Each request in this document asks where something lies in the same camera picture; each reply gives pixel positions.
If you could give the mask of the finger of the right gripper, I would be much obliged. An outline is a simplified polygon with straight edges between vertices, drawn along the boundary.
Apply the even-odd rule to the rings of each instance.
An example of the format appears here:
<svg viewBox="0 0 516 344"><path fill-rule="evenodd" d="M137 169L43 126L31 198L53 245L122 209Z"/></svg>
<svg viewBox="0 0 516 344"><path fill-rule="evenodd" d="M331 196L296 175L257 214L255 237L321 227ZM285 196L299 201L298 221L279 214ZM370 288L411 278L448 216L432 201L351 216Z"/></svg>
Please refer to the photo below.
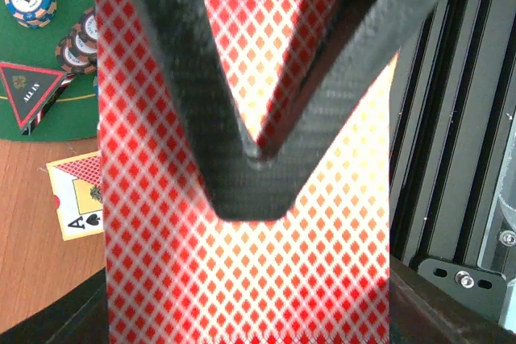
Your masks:
<svg viewBox="0 0 516 344"><path fill-rule="evenodd" d="M277 154L298 120L295 101L273 113L277 132L260 149L235 105L204 0L132 0L185 129L215 213L227 221L273 221L298 188Z"/></svg>
<svg viewBox="0 0 516 344"><path fill-rule="evenodd" d="M258 160L325 152L391 56L438 0L337 0L327 34L291 107Z"/></svg>

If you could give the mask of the yellow playing card box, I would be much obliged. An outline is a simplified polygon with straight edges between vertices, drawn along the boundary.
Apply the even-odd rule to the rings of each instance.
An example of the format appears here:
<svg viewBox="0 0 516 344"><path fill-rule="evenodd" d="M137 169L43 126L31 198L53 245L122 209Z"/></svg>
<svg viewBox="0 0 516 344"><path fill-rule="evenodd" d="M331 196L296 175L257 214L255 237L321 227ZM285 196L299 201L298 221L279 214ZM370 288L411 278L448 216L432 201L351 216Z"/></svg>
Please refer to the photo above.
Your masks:
<svg viewBox="0 0 516 344"><path fill-rule="evenodd" d="M102 174L97 151L46 164L62 238L104 231Z"/></svg>

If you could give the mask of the round green poker mat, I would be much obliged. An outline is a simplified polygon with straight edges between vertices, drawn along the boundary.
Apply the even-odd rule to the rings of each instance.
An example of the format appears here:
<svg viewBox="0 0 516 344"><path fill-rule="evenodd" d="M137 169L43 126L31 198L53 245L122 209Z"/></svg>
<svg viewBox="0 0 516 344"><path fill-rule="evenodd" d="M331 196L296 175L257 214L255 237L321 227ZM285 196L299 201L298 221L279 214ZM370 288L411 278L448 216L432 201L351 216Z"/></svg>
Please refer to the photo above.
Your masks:
<svg viewBox="0 0 516 344"><path fill-rule="evenodd" d="M41 29L19 25L5 4L1 4L2 61L41 68L60 67L55 57L57 44L95 0L56 1L55 18ZM32 142L93 138L97 135L98 124L98 98L94 94L93 81L93 74L75 77L30 135L22 134L6 91L1 89L1 138Z"/></svg>

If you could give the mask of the red-backed playing card deck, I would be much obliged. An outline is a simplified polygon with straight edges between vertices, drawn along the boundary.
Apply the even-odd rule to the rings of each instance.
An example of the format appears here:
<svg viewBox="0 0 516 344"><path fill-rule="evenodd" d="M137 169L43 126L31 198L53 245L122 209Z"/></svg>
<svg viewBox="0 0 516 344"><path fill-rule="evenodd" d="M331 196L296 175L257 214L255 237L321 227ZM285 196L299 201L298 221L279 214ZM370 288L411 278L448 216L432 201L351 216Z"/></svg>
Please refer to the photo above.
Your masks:
<svg viewBox="0 0 516 344"><path fill-rule="evenodd" d="M205 0L235 101L264 141L335 0ZM96 0L113 343L389 341L388 64L269 223L208 205L131 0Z"/></svg>

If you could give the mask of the black triangular all-in marker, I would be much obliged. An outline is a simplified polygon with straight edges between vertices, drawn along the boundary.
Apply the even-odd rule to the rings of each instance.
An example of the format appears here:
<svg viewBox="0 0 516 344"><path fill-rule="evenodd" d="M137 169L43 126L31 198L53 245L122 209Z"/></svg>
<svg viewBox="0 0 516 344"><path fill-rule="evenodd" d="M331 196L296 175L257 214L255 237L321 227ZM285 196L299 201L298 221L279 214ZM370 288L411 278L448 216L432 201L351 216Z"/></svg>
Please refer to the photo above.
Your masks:
<svg viewBox="0 0 516 344"><path fill-rule="evenodd" d="M22 135L30 135L75 76L65 71L1 62L1 81Z"/></svg>

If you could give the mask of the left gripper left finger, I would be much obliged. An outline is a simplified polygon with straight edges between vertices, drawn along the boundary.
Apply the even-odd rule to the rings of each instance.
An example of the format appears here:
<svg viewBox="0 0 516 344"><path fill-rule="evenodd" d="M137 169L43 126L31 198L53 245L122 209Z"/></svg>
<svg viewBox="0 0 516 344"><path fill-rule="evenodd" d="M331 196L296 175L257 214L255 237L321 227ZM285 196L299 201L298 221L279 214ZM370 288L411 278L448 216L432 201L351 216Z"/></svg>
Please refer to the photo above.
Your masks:
<svg viewBox="0 0 516 344"><path fill-rule="evenodd" d="M2 343L108 343L106 271L1 334Z"/></svg>

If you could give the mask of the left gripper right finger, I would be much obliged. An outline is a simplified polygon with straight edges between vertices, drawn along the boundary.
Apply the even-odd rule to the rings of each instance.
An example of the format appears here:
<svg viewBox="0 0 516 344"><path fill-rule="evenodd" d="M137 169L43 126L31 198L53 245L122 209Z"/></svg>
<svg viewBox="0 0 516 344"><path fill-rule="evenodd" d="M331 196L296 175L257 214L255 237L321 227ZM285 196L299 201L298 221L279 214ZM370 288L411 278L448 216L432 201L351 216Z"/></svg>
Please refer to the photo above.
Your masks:
<svg viewBox="0 0 516 344"><path fill-rule="evenodd" d="M392 343L514 343L515 334L461 305L398 259L390 259Z"/></svg>

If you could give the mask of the black aluminium frame rail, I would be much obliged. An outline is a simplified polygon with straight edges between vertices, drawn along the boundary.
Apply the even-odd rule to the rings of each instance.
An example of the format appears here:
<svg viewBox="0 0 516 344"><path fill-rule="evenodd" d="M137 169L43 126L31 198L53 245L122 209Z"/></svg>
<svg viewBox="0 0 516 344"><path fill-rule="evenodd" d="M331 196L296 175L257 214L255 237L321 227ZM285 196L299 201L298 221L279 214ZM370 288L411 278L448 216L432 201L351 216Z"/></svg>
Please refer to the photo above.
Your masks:
<svg viewBox="0 0 516 344"><path fill-rule="evenodd" d="M515 0L439 0L390 90L393 255L515 327Z"/></svg>

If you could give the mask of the spread black red chips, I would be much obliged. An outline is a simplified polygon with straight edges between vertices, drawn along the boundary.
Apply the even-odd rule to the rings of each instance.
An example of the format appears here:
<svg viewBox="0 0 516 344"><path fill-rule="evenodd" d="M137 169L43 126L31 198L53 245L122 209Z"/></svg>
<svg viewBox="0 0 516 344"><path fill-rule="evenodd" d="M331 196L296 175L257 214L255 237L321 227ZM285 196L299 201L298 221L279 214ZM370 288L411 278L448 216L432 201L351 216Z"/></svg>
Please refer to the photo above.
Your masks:
<svg viewBox="0 0 516 344"><path fill-rule="evenodd" d="M57 63L68 74L88 75L97 70L98 31L95 17L93 7L85 10L56 46Z"/></svg>

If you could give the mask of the light blue chip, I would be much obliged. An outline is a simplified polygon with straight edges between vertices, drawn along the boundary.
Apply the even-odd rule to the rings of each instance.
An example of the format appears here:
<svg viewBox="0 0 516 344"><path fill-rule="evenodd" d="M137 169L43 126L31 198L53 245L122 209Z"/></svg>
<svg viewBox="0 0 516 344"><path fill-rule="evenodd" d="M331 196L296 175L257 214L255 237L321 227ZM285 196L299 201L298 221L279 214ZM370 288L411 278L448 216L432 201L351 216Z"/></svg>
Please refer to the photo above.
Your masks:
<svg viewBox="0 0 516 344"><path fill-rule="evenodd" d="M15 21L29 29L46 27L57 10L56 0L4 0Z"/></svg>

